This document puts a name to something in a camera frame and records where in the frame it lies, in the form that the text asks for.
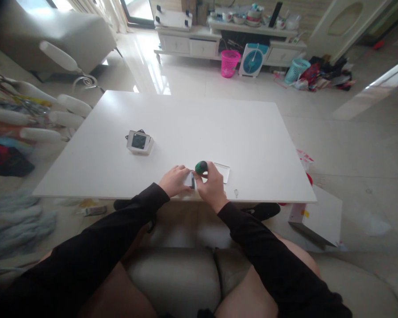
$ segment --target green ball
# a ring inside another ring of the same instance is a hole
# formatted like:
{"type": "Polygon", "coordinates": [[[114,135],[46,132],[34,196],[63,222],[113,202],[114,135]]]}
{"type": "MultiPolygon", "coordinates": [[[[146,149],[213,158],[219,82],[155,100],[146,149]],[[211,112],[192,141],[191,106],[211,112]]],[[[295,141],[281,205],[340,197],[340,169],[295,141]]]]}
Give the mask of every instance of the green ball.
{"type": "Polygon", "coordinates": [[[199,161],[195,166],[195,171],[198,175],[203,174],[205,171],[208,171],[208,164],[206,161],[199,161]]]}

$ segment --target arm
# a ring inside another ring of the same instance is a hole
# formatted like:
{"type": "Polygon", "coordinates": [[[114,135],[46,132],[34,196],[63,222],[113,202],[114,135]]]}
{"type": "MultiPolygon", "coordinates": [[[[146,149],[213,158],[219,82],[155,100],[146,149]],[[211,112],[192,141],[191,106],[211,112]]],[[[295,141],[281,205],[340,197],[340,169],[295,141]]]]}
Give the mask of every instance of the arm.
{"type": "Polygon", "coordinates": [[[127,252],[140,228],[170,197],[186,190],[183,180],[189,171],[184,166],[174,167],[159,185],[153,183],[128,207],[55,247],[50,257],[4,292],[1,309],[34,316],[76,315],[127,252]]]}
{"type": "Polygon", "coordinates": [[[225,194],[222,176],[208,162],[208,181],[195,174],[200,196],[229,227],[230,235],[260,275],[279,307],[280,317],[351,317],[339,294],[297,258],[274,234],[253,216],[239,211],[225,194]]]}

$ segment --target hand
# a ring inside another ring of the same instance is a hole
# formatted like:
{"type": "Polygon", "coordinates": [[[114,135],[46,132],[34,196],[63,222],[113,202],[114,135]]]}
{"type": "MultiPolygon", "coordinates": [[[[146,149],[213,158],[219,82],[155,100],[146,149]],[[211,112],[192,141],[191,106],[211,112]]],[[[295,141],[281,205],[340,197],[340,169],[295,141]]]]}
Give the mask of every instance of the hand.
{"type": "Polygon", "coordinates": [[[168,171],[159,181],[159,186],[167,193],[171,198],[181,193],[182,191],[191,191],[191,188],[184,185],[184,180],[191,170],[186,168],[184,165],[175,166],[168,171]]]}
{"type": "Polygon", "coordinates": [[[207,176],[200,176],[196,172],[193,172],[193,175],[200,197],[213,208],[215,213],[218,213],[229,201],[224,193],[222,174],[218,172],[217,167],[211,161],[207,161],[207,164],[207,176]],[[202,177],[208,180],[203,183],[202,177]]]}

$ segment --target white door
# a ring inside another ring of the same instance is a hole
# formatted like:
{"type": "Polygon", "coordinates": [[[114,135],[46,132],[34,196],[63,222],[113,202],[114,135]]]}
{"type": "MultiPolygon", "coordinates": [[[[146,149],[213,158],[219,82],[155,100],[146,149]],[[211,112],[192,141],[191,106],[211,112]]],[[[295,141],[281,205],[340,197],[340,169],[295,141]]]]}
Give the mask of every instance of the white door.
{"type": "Polygon", "coordinates": [[[333,0],[308,40],[307,58],[331,55],[335,62],[392,0],[333,0]]]}

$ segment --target black speaker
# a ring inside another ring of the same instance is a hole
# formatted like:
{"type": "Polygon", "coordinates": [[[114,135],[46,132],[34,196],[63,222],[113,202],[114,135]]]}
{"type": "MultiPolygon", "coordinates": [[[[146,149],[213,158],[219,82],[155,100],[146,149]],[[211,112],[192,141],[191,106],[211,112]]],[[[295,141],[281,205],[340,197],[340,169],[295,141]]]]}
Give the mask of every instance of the black speaker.
{"type": "Polygon", "coordinates": [[[274,9],[273,15],[271,16],[270,25],[268,27],[274,27],[282,5],[283,2],[277,2],[276,8],[274,9]]]}

